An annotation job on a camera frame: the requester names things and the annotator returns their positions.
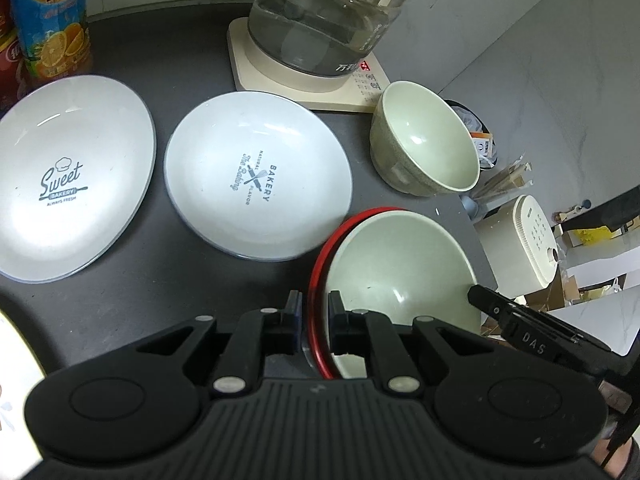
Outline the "red rimmed black bowl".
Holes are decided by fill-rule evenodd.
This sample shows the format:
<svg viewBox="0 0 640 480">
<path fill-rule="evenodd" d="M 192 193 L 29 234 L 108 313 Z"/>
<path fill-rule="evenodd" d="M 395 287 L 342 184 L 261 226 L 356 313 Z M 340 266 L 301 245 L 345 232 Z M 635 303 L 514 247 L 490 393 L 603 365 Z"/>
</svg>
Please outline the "red rimmed black bowl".
<svg viewBox="0 0 640 480">
<path fill-rule="evenodd" d="M 326 240 L 311 271 L 306 307 L 306 330 L 309 341 L 311 361 L 317 367 L 323 379 L 341 378 L 331 356 L 329 344 L 324 333 L 324 307 L 322 297 L 326 276 L 331 262 L 347 235 L 364 220 L 387 211 L 399 210 L 399 207 L 376 207 L 367 209 L 345 220 Z"/>
</svg>

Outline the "brown pot with bags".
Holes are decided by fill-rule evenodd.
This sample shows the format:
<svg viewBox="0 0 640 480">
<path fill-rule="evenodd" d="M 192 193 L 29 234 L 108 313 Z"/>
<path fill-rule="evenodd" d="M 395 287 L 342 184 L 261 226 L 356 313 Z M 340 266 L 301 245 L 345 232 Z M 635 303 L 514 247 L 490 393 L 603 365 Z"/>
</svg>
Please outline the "brown pot with bags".
<svg viewBox="0 0 640 480">
<path fill-rule="evenodd" d="M 458 115 L 469 130 L 469 134 L 477 151 L 481 170 L 489 170 L 496 166 L 498 153 L 494 135 L 484 125 L 484 122 L 462 103 L 446 99 L 445 102 Z"/>
</svg>

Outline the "white sweet plate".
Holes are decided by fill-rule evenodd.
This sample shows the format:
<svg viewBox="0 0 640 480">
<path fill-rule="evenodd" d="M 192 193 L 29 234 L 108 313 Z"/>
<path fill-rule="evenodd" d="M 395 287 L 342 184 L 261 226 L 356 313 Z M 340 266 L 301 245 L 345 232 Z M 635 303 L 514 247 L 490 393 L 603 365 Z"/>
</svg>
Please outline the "white sweet plate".
<svg viewBox="0 0 640 480">
<path fill-rule="evenodd" d="M 151 182 L 153 119 L 126 84 L 73 76 L 33 91 L 1 119 L 1 273 L 67 278 L 127 229 Z"/>
</svg>

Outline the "white air fryer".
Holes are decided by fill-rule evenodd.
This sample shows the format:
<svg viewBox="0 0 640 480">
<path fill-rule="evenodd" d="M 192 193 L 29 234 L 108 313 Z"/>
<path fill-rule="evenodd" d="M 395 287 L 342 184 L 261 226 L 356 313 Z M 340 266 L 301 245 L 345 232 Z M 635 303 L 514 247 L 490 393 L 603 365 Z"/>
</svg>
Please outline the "white air fryer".
<svg viewBox="0 0 640 480">
<path fill-rule="evenodd" d="M 558 248 L 536 198 L 521 195 L 475 225 L 497 281 L 498 293 L 515 298 L 545 289 L 558 268 Z"/>
</svg>

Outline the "patterned white bowl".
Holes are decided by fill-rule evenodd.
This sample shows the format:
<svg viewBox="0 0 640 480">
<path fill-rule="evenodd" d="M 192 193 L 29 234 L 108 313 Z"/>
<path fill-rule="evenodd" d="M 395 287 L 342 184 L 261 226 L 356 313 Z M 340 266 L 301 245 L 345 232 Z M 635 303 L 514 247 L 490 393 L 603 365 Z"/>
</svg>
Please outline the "patterned white bowl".
<svg viewBox="0 0 640 480">
<path fill-rule="evenodd" d="M 391 188 L 413 196 L 462 194 L 480 180 L 465 124 L 436 93 L 412 81 L 389 84 L 378 99 L 370 156 Z"/>
</svg>

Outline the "cream kettle base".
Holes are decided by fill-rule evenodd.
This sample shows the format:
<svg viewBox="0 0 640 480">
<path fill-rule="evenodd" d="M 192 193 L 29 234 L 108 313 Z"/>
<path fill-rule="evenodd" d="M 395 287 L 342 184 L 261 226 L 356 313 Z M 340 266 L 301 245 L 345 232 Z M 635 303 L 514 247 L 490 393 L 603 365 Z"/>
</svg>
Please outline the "cream kettle base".
<svg viewBox="0 0 640 480">
<path fill-rule="evenodd" d="M 263 91 L 284 96 L 310 110 L 372 113 L 390 84 L 373 53 L 351 74 L 324 78 L 299 73 L 260 50 L 247 27 L 247 18 L 232 21 L 227 34 L 236 90 Z"/>
</svg>

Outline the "orange juice bottle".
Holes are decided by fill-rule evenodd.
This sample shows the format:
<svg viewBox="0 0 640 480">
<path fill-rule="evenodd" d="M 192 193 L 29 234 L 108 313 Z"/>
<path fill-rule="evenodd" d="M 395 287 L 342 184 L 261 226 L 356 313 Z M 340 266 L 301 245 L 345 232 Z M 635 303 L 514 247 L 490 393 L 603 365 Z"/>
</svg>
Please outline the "orange juice bottle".
<svg viewBox="0 0 640 480">
<path fill-rule="evenodd" d="M 10 0 L 32 83 L 87 73 L 92 63 L 86 0 Z"/>
</svg>

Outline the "red drink can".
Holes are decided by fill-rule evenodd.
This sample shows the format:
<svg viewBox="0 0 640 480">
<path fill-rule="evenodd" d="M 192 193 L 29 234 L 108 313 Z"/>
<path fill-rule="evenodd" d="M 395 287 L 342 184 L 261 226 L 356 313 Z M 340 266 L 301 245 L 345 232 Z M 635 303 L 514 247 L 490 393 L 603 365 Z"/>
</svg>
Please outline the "red drink can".
<svg viewBox="0 0 640 480">
<path fill-rule="evenodd" d="M 0 0 L 0 18 L 0 112 L 5 115 L 29 92 L 29 78 L 10 0 Z"/>
</svg>

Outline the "glass electric kettle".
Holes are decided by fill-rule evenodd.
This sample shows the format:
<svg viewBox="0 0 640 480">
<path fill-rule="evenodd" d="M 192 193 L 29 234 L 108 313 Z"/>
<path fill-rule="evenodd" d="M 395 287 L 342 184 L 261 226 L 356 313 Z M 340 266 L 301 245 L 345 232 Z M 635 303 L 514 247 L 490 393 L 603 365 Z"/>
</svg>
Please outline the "glass electric kettle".
<svg viewBox="0 0 640 480">
<path fill-rule="evenodd" d="M 407 0 L 254 0 L 248 32 L 292 70 L 337 78 L 352 73 Z"/>
</svg>

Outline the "white bakery plate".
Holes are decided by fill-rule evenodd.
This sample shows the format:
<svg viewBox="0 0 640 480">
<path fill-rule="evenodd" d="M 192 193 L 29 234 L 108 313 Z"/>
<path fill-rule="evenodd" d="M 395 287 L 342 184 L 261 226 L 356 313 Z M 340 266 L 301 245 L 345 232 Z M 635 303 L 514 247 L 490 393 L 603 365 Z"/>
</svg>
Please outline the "white bakery plate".
<svg viewBox="0 0 640 480">
<path fill-rule="evenodd" d="M 190 229 L 250 260 L 310 252 L 352 204 L 352 170 L 332 130 L 266 92 L 230 92 L 191 110 L 167 143 L 164 176 Z"/>
</svg>

